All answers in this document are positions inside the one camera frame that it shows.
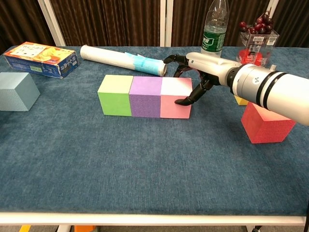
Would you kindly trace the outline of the clear green-label water bottle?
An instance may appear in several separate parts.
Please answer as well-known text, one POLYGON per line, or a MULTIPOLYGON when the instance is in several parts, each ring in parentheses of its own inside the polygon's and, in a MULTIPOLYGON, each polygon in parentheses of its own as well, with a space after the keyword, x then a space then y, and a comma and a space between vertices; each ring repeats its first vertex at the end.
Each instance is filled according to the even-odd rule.
POLYGON ((204 25, 201 53, 220 57, 229 21, 227 0, 213 0, 204 25))

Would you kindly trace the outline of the white plastic wrap roll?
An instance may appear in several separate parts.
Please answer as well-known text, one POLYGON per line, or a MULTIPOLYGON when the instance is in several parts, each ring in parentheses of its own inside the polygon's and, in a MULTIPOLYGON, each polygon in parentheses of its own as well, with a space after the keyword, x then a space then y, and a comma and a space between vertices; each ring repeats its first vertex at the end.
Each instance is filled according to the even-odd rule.
POLYGON ((167 72, 166 64, 159 59, 146 58, 127 52, 117 52, 83 45, 80 50, 83 59, 126 68, 163 77, 167 72))

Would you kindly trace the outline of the clear plastic box red contents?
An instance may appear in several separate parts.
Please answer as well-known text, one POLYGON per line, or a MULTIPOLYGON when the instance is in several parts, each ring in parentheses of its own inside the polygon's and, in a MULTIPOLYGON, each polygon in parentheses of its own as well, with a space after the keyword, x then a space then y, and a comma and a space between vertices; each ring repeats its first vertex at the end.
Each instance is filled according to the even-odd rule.
POLYGON ((279 39, 279 34, 273 30, 270 34, 250 34, 241 32, 237 47, 236 61, 241 64, 255 64, 269 67, 270 57, 279 39))

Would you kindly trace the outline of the dark red grape bunch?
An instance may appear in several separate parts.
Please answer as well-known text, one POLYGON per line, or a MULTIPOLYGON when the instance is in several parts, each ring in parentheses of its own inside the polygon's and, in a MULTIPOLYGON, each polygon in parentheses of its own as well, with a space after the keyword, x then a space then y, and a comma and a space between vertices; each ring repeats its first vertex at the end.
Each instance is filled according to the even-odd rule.
POLYGON ((257 18, 251 26, 244 21, 240 22, 239 30, 250 34, 270 34, 273 31, 273 20, 269 15, 264 14, 257 18))

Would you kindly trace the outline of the green foam cube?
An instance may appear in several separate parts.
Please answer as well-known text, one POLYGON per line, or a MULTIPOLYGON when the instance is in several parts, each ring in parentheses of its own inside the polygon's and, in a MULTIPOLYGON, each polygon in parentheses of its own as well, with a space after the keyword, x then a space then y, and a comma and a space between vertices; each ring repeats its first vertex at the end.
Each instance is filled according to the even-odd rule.
POLYGON ((98 97, 104 115, 132 116, 129 91, 132 75, 110 75, 104 79, 98 89, 98 97))

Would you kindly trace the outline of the blue table cloth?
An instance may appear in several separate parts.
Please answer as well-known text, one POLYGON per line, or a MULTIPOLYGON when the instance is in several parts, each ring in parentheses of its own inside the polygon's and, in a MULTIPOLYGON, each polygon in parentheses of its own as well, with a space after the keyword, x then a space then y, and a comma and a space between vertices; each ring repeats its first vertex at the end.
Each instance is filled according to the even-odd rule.
POLYGON ((305 215, 309 127, 252 144, 226 87, 189 119, 105 116, 104 76, 136 72, 79 63, 64 79, 34 74, 30 111, 0 111, 0 212, 305 215))

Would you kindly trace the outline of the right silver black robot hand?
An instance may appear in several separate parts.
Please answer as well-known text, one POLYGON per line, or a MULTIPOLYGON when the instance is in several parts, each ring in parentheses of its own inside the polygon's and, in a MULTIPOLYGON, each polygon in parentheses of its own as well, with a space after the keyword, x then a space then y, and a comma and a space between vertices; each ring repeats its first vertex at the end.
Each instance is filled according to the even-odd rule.
POLYGON ((199 73, 200 83, 184 99, 178 99, 176 104, 182 106, 192 105, 197 102, 213 86, 228 86, 228 77, 236 73, 241 63, 206 55, 198 52, 190 52, 183 55, 170 55, 163 60, 165 64, 177 62, 179 64, 174 77, 180 77, 183 72, 195 70, 199 73))

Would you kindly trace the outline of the pink foam cube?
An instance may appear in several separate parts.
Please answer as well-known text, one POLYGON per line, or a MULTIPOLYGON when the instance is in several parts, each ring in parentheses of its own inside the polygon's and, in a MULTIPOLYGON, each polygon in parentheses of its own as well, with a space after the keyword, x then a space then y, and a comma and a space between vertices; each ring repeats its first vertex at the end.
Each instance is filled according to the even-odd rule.
POLYGON ((190 117, 191 106, 176 104, 178 99, 185 99, 192 92, 192 79, 181 77, 163 77, 161 86, 161 118, 190 117))

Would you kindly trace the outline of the purple foam cube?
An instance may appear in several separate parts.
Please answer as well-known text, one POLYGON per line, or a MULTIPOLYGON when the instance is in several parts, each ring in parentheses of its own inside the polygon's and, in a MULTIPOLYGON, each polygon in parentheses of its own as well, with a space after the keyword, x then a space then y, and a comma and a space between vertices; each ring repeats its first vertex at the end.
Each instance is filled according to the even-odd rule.
POLYGON ((129 92, 134 117, 160 118, 162 77, 134 76, 129 92))

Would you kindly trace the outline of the white partition post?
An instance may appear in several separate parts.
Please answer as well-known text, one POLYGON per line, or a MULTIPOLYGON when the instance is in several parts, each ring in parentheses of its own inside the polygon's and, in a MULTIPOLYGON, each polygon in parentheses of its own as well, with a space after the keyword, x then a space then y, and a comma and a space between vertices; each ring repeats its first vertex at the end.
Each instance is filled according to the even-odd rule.
POLYGON ((50 0, 37 0, 56 46, 66 46, 50 0))
POLYGON ((285 15, 286 0, 269 0, 266 11, 270 11, 269 15, 272 19, 278 19, 280 16, 285 15))
POLYGON ((160 46, 171 47, 174 0, 160 0, 160 46))

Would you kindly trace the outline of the blue orange snack box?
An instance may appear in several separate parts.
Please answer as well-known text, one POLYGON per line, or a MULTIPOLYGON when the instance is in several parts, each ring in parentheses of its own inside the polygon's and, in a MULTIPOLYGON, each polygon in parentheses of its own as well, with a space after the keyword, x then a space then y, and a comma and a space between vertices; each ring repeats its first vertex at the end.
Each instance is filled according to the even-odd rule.
POLYGON ((4 57, 13 69, 58 79, 65 78, 79 66, 74 50, 31 42, 5 52, 4 57))

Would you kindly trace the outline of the yellow foam cube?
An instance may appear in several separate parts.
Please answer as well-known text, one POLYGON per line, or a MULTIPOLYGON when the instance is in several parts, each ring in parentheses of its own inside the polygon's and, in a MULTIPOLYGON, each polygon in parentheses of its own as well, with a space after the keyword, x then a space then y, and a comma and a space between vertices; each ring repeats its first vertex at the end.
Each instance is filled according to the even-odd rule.
POLYGON ((234 98, 235 98, 235 100, 236 100, 236 102, 239 106, 245 106, 245 105, 248 104, 248 101, 241 98, 241 97, 238 97, 238 96, 235 95, 234 98))

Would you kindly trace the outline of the light blue foam cube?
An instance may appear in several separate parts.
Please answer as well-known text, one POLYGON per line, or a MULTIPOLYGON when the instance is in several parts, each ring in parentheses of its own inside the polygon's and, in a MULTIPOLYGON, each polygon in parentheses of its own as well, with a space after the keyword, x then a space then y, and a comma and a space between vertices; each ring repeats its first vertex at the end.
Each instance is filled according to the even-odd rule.
POLYGON ((39 96, 28 72, 0 72, 0 111, 29 111, 39 96))

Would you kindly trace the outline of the white table frame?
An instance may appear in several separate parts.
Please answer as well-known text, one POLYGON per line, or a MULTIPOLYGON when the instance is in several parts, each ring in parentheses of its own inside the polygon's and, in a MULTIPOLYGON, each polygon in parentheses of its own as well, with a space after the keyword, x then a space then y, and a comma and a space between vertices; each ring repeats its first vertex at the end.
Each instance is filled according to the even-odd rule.
POLYGON ((0 212, 0 225, 304 226, 298 216, 126 215, 0 212))

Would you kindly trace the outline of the red foam cube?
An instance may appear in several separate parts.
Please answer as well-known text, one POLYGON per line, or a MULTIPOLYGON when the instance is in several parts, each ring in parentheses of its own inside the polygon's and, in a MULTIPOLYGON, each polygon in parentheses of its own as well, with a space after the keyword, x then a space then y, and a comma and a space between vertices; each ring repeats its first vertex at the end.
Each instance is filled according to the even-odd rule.
POLYGON ((241 122, 253 144, 282 142, 296 124, 251 102, 247 104, 241 122))

